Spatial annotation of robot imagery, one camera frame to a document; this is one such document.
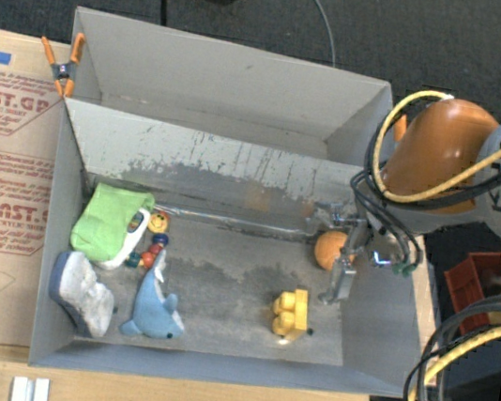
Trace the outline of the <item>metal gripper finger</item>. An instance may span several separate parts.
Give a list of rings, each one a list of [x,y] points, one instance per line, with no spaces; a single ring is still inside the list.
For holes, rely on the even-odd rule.
[[[352,207],[342,203],[319,202],[313,203],[312,214],[308,222],[317,228],[327,230],[346,229],[354,226],[356,214]]]
[[[327,289],[319,295],[322,304],[330,305],[350,297],[350,291],[357,275],[353,263],[353,255],[348,251],[342,251],[341,255],[336,258],[333,262]]]

